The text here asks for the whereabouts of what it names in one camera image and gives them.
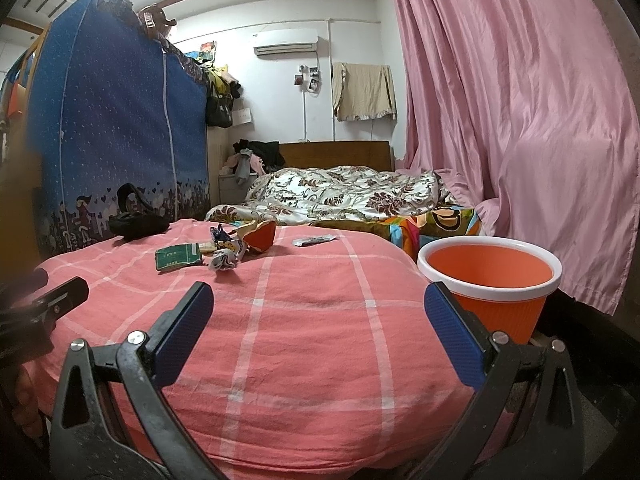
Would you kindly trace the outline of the green cigarette pack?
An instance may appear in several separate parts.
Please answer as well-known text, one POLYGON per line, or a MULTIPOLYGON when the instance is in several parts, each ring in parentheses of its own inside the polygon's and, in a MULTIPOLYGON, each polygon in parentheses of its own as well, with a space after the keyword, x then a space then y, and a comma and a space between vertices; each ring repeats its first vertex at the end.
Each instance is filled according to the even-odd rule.
POLYGON ((202 264, 203 256, 198 244, 188 243, 157 249, 154 262, 155 270, 164 273, 202 264))

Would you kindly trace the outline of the blue snack wrapper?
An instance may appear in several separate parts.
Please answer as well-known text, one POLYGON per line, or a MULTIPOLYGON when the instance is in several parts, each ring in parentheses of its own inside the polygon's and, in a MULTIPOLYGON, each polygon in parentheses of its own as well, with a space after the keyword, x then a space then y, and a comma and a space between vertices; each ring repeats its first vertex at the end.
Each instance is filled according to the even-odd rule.
POLYGON ((235 269, 244 257, 246 244, 235 231, 227 232, 221 224, 210 229, 213 242, 209 269, 216 272, 235 269))

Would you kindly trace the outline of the white medicine sachet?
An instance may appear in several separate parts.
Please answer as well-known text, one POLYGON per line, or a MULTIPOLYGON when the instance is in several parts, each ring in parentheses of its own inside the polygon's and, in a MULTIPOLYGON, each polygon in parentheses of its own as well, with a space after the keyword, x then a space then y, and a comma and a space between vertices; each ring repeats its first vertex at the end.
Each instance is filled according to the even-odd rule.
POLYGON ((302 247, 310 247, 314 245, 333 242, 334 240, 337 240, 337 239, 338 239, 337 235, 324 234, 324 235, 318 235, 318 236, 307 236, 302 238, 296 238, 296 240, 292 241, 292 244, 295 247, 302 248, 302 247))

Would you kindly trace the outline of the orange trash bin white rim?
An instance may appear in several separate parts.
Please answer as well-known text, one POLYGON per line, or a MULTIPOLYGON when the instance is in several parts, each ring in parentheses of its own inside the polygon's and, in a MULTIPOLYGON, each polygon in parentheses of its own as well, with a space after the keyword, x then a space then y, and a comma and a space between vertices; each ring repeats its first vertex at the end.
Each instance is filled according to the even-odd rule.
POLYGON ((517 344, 533 335, 547 297, 558 289, 561 261, 534 244, 494 236, 453 236, 420 249, 418 267, 442 282, 491 332, 517 344))

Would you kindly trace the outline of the black bag on bed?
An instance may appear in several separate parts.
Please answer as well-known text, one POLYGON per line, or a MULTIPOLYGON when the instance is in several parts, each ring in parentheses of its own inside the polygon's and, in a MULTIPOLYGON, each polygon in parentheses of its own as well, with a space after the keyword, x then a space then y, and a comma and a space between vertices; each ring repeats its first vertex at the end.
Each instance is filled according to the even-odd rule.
POLYGON ((132 183, 125 183, 117 190, 117 201, 119 213, 108 219, 112 234, 130 242, 168 230, 169 220, 161 216, 132 183))

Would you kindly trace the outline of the pink plaid blanket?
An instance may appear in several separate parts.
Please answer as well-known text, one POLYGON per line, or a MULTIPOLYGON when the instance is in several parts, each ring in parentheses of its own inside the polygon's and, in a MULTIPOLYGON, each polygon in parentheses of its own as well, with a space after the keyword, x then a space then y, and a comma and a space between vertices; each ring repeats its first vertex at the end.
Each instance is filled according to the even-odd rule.
POLYGON ((51 285, 79 276, 87 301, 65 315, 51 353, 27 367, 50 412, 77 338, 95 347, 147 330, 195 283, 214 312, 165 396, 206 455, 233 479, 345 479, 431 451, 472 396, 425 315, 425 278, 381 237, 342 231, 298 247, 309 226, 278 229, 231 271, 158 272, 160 248, 208 237, 181 220, 162 235, 106 240, 47 260, 51 285))

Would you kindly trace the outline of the white nightstand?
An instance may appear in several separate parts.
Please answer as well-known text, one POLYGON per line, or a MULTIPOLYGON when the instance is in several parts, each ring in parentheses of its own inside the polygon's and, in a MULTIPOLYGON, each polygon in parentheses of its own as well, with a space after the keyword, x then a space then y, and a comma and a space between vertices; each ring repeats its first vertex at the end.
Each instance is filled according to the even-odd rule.
POLYGON ((248 190, 258 178, 258 174, 250 174, 245 180, 240 181, 235 174, 218 176, 219 203, 236 205, 243 203, 248 190))

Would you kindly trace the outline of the clothes pile on nightstand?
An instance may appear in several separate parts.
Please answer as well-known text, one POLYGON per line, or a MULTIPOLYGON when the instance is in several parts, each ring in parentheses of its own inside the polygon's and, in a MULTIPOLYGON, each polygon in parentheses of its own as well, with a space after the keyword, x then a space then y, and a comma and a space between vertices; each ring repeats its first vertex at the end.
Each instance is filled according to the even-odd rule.
POLYGON ((271 174, 285 166, 278 141, 262 142, 241 139, 232 145, 233 154, 224 162, 219 175, 232 177, 237 184, 247 183, 251 177, 271 174))

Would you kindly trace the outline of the floral white duvet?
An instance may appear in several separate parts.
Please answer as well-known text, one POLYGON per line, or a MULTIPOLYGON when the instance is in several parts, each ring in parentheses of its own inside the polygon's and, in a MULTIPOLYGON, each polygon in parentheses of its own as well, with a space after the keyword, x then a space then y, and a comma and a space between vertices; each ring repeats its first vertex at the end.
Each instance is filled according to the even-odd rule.
POLYGON ((366 166, 285 168, 265 174, 241 203, 222 203, 205 219, 231 223, 272 219, 285 226, 315 221, 378 221, 448 207, 454 196, 434 171, 408 176, 366 166))

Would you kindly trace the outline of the wooden headboard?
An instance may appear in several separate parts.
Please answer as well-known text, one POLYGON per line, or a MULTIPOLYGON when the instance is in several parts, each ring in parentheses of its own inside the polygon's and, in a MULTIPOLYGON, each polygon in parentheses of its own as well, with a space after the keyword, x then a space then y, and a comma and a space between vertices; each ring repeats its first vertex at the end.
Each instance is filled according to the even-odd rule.
POLYGON ((366 166, 376 171, 394 171, 392 148, 387 141, 317 141, 279 145, 285 166, 329 169, 366 166))

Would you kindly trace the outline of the hanging bags and clothes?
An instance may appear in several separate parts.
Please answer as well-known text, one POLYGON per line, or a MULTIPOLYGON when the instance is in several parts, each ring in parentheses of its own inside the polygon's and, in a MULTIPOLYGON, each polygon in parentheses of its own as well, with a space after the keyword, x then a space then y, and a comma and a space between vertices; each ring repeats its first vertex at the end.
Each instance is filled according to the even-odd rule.
POLYGON ((201 67, 207 84, 205 107, 206 125, 227 129, 233 126, 234 102, 242 96, 243 87, 228 70, 228 66, 216 66, 216 41, 201 44, 195 61, 201 67))

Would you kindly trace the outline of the hat on wardrobe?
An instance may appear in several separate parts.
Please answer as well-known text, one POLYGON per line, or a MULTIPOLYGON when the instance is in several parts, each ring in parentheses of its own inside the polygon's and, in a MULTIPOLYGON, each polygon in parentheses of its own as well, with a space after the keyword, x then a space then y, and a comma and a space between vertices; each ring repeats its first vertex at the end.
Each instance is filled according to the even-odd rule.
POLYGON ((138 12, 138 18, 143 25, 146 36, 150 39, 166 38, 171 29, 177 25, 177 21, 168 18, 164 10, 152 4, 138 12))

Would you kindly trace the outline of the pink curtain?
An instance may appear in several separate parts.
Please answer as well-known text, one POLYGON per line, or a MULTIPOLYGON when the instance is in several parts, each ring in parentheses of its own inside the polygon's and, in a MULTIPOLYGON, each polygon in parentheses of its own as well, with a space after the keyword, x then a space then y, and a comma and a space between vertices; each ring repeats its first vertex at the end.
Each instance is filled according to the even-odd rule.
POLYGON ((639 229, 639 119, 592 0, 394 0, 411 170, 449 169, 492 235, 553 252, 613 313, 639 229))

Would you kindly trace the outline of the beige hanging towel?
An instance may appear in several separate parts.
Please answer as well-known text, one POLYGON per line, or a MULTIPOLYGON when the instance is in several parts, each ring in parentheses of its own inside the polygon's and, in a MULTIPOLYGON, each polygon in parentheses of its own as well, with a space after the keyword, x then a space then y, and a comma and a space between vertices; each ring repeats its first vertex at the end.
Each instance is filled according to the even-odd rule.
POLYGON ((397 117, 393 74, 388 65, 334 62, 332 108, 339 122, 397 117))

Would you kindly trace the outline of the wall photos cluster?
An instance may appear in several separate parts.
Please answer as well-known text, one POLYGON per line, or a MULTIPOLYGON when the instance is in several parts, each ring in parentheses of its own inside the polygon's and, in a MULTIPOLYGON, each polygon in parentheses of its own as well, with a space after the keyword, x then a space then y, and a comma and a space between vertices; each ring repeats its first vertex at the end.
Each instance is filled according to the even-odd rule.
POLYGON ((294 76, 294 86, 302 91, 316 94, 320 90, 321 77, 318 66, 301 65, 294 76))

